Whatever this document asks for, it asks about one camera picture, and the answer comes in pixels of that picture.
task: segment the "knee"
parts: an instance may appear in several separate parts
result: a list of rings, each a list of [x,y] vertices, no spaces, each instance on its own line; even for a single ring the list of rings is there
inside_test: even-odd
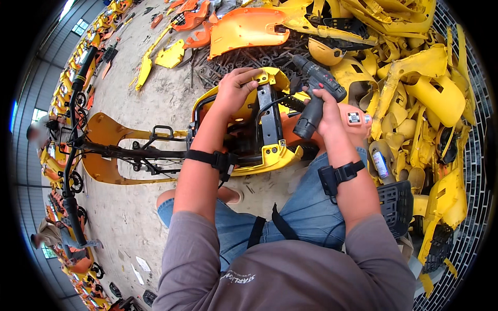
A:
[[[156,202],[156,209],[159,208],[159,206],[161,204],[163,204],[163,202],[171,199],[171,198],[174,198],[175,197],[175,190],[174,189],[171,189],[171,190],[168,190],[168,191],[165,191],[163,193],[161,193],[158,197],[157,197],[157,202]]]

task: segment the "denim shorts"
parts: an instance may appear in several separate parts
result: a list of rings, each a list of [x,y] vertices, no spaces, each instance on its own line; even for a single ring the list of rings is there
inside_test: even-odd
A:
[[[367,166],[367,151],[357,147],[357,152]],[[341,249],[346,235],[344,219],[337,205],[325,195],[318,177],[318,169],[328,166],[327,153],[315,158],[308,166],[292,194],[280,211],[280,215],[296,232],[302,241],[327,248]],[[157,213],[163,223],[169,227],[173,215],[173,199],[164,201]],[[222,201],[217,200],[215,223],[220,239],[221,271],[225,271],[235,258],[247,249],[248,240],[256,216],[248,213],[237,213]],[[260,243],[285,240],[275,227],[273,221],[264,224]]]

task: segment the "concrete floor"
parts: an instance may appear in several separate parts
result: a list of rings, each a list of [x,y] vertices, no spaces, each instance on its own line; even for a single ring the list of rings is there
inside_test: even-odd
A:
[[[142,15],[148,6],[156,8]],[[114,44],[116,36],[121,38],[117,45],[119,52],[105,79],[101,78],[102,66],[91,82],[96,91],[90,116],[101,111],[126,127],[147,131],[156,124],[170,125],[176,130],[187,128],[195,100],[206,91],[197,77],[194,78],[194,87],[190,88],[190,66],[166,69],[153,64],[139,92],[135,90],[135,84],[128,87],[133,78],[138,76],[143,54],[167,25],[168,19],[165,18],[156,29],[150,29],[150,17],[154,13],[163,13],[167,6],[163,0],[144,1],[131,9],[136,13],[132,22],[109,39],[108,44]],[[190,32],[174,31],[169,44],[189,35]],[[165,46],[168,36],[153,51],[150,57],[152,60]],[[124,142],[120,146],[129,148],[130,145],[131,142]],[[178,142],[155,146],[160,149],[185,150],[185,145]],[[288,182],[293,173],[306,164],[300,162],[271,173],[231,178],[227,186],[237,187],[245,195],[245,201],[234,209],[269,219],[273,203],[276,202],[280,209],[289,198]],[[82,165],[78,171],[84,171]],[[131,165],[127,163],[120,163],[120,172],[125,177],[133,173]],[[157,196],[173,189],[175,183],[118,186],[96,182],[87,174],[82,176],[85,179],[85,193],[77,195],[77,200],[88,211],[87,235],[91,239],[99,238],[105,246],[105,249],[95,251],[97,262],[106,272],[101,280],[105,291],[113,301],[116,298],[109,291],[110,282],[118,286],[123,297],[139,297],[140,301],[146,289],[157,293],[168,229],[162,225],[155,205]],[[148,263],[150,273],[140,268],[136,256]],[[138,282],[132,264],[140,272],[145,285]],[[151,309],[143,301],[141,305],[145,310]]]

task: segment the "hat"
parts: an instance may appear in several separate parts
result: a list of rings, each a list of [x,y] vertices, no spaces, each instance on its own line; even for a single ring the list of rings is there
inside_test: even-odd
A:
[[[34,248],[38,249],[38,247],[36,246],[36,243],[34,241],[34,236],[35,236],[35,234],[31,235],[31,245],[33,245]]]

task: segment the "scrap metal pile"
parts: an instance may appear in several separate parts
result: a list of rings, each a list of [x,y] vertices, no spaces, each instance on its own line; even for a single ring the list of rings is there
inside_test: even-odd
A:
[[[204,30],[160,51],[155,63],[173,68],[192,49],[191,78],[208,89],[239,67],[274,67],[305,83],[291,61],[296,54],[330,70],[348,93],[341,103],[372,116],[368,156],[375,184],[411,184],[408,222],[410,234],[423,238],[419,279],[426,295],[433,288],[427,273],[446,264],[456,277],[447,257],[452,232],[467,215],[463,154],[468,124],[476,124],[475,99],[465,35],[458,25],[457,56],[452,29],[445,37],[432,28],[436,0],[254,0],[222,15],[208,1],[193,2],[171,4],[190,9],[177,10],[158,40],[171,29]],[[142,59],[137,90],[158,43]]]

